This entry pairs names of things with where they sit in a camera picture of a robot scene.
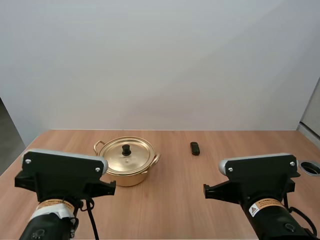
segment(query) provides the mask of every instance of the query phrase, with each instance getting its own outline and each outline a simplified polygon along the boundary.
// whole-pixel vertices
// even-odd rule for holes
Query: gray floor
[[[25,145],[0,99],[0,175],[25,150]]]

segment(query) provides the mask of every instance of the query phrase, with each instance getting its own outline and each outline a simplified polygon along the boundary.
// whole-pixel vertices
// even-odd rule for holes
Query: table surface
[[[114,196],[94,199],[93,215],[100,239],[256,239],[241,207],[205,199],[203,184],[222,183],[218,163],[224,158],[290,153],[298,160],[320,162],[320,151],[298,131],[144,131],[50,130],[28,148],[94,156],[93,145],[123,136],[148,140],[162,154],[147,179],[133,187],[118,187]],[[190,142],[198,142],[193,156]],[[21,170],[19,157],[0,176],[0,239],[18,239],[37,206],[34,192],[14,187]],[[294,178],[289,205],[320,227],[320,178]],[[308,224],[298,215],[295,219]],[[93,239],[87,212],[78,212],[76,239]]]

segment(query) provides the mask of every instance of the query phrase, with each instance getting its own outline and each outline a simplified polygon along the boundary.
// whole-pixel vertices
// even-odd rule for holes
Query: gold pot
[[[161,157],[148,141],[135,136],[119,137],[108,143],[98,141],[93,150],[107,160],[110,180],[122,187],[141,183]]]

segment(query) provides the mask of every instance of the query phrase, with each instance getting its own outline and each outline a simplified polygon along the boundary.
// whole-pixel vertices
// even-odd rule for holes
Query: yellow warning label
[[[254,217],[261,209],[264,209],[266,207],[270,206],[279,206],[284,208],[281,202],[279,202],[276,199],[273,198],[264,198],[259,201],[256,201],[250,208],[249,212],[252,217]]]
[[[50,200],[43,201],[43,202],[39,203],[39,205],[36,209],[38,210],[43,207],[48,207],[48,206],[52,206],[52,205],[56,205],[56,204],[66,205],[67,208],[71,211],[71,213],[73,213],[75,210],[75,207],[70,202],[62,201],[61,199],[50,199]]]
[[[273,198],[264,198],[264,199],[261,199],[259,201],[257,201],[255,203],[255,205],[261,210],[263,208],[266,208],[266,207],[270,207],[270,206],[279,206],[279,207],[283,207],[284,206],[282,205],[281,202],[279,202],[278,200],[276,199],[273,199]]]

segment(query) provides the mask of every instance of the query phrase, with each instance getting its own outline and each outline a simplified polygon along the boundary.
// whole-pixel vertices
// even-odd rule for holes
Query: black object
[[[21,240],[68,240],[73,228],[69,219],[50,213],[33,218],[22,233]]]
[[[39,238],[41,240],[69,239],[78,227],[77,212],[84,205],[82,200],[92,203],[93,208],[92,198],[115,194],[115,181],[100,181],[104,163],[90,158],[93,157],[41,149],[23,155],[22,171],[15,177],[14,186],[36,192],[40,203],[51,199],[69,202],[74,207],[74,219],[60,219],[57,215],[57,218],[49,216],[51,214],[37,216],[29,222],[21,240],[37,239],[32,234],[40,233],[44,227],[48,234]],[[86,209],[89,216],[92,208]],[[90,216],[90,220],[97,238],[93,217]]]
[[[297,172],[297,160],[293,155],[265,155],[228,160],[224,172],[229,178],[228,181],[215,186],[204,184],[205,198],[240,204],[260,240],[317,239],[313,223],[310,221],[312,234],[297,223],[288,208],[287,193],[295,190],[295,183],[291,178],[300,176]],[[284,207],[264,207],[252,216],[250,208],[263,199],[279,202],[284,199],[285,204]]]
[[[191,147],[191,152],[193,155],[198,156],[200,154],[200,149],[199,149],[199,145],[197,142],[192,141],[190,143],[190,147]]]
[[[129,156],[131,154],[130,145],[125,144],[122,146],[122,155],[123,156]]]

